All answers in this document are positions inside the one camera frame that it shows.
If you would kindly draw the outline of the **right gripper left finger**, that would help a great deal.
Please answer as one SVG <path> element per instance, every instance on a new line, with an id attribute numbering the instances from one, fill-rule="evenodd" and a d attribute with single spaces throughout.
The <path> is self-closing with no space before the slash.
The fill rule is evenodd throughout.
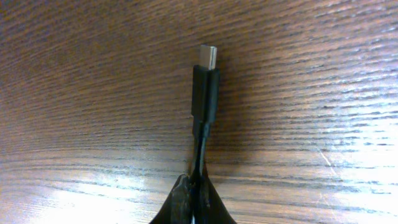
<path id="1" fill-rule="evenodd" d="M 182 174 L 150 224 L 191 224 L 193 218 L 189 176 Z"/>

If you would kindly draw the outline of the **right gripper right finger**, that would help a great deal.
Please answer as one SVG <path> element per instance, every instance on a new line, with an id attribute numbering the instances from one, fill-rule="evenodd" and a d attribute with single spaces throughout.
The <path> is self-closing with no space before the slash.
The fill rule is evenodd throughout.
<path id="1" fill-rule="evenodd" d="M 194 194 L 194 224 L 236 224 L 208 176 L 206 164 Z"/>

